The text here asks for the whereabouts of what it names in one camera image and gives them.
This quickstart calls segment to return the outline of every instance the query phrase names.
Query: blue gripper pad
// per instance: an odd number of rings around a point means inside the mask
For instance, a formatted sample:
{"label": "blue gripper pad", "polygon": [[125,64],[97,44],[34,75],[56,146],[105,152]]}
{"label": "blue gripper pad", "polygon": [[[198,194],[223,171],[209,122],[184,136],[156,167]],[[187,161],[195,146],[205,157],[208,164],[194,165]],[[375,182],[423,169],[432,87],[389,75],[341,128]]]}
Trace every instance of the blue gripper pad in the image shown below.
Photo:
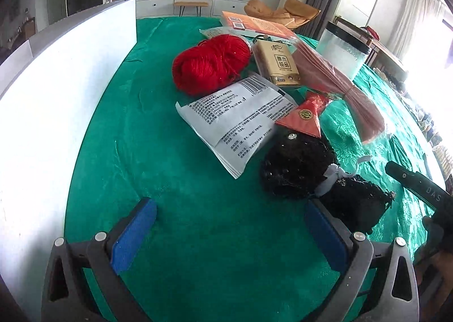
{"label": "blue gripper pad", "polygon": [[340,273],[345,272],[348,259],[346,247],[330,222],[312,201],[308,201],[305,205],[304,219],[310,234],[319,250],[326,257],[330,268]]}
{"label": "blue gripper pad", "polygon": [[137,254],[144,237],[154,225],[157,217],[157,204],[149,199],[148,203],[135,215],[112,247],[110,264],[118,275],[127,270]]}

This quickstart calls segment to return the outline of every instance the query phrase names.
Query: white cabinet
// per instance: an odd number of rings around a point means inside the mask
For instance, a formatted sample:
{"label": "white cabinet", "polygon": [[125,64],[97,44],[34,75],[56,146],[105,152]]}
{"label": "white cabinet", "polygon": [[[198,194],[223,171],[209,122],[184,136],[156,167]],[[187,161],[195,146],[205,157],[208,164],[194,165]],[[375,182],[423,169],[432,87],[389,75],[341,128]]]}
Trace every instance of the white cabinet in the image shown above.
{"label": "white cabinet", "polygon": [[245,14],[244,6],[246,2],[239,0],[214,0],[214,7],[212,8],[212,15],[221,17],[222,12],[231,12],[238,14]]}
{"label": "white cabinet", "polygon": [[137,0],[136,17],[161,17],[173,14],[174,0]]}
{"label": "white cabinet", "polygon": [[[239,0],[137,0],[136,17],[177,17],[180,7],[174,3],[179,1],[208,3],[208,7],[202,8],[202,17],[221,17],[223,11],[245,14],[244,6],[247,4]],[[196,8],[186,6],[184,16],[196,16]]]}

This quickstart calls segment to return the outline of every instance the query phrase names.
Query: round gold logo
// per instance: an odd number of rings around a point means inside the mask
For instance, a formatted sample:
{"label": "round gold logo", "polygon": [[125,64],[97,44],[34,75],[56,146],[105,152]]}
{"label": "round gold logo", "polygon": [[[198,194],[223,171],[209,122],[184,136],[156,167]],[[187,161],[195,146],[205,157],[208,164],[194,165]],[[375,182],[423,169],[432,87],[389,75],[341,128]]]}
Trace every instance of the round gold logo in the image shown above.
{"label": "round gold logo", "polygon": [[308,121],[313,117],[313,113],[310,110],[303,109],[299,111],[299,116],[305,120]]}

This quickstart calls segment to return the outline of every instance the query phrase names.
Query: black jar lid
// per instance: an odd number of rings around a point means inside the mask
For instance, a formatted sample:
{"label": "black jar lid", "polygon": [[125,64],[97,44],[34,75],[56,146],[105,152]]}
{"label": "black jar lid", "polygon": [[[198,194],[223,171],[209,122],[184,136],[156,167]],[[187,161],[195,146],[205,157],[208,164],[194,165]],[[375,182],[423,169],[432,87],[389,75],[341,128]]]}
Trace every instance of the black jar lid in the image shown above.
{"label": "black jar lid", "polygon": [[346,32],[342,28],[338,27],[336,24],[329,22],[327,23],[326,29],[338,38],[341,38],[341,40],[356,48],[361,53],[368,55],[371,52],[371,49],[365,43],[360,41],[358,38],[355,38],[354,36],[352,36],[352,34]]}

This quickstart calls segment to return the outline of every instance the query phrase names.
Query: pink incense stick bundle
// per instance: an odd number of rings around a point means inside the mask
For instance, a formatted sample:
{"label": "pink incense stick bundle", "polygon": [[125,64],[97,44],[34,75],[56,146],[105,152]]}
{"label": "pink incense stick bundle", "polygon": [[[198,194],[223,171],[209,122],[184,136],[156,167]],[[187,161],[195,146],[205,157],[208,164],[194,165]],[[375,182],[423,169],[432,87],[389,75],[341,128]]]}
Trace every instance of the pink incense stick bundle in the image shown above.
{"label": "pink incense stick bundle", "polygon": [[336,67],[305,42],[296,44],[293,59],[311,90],[334,93],[344,99],[362,143],[369,143],[384,132],[384,118],[376,105]]}

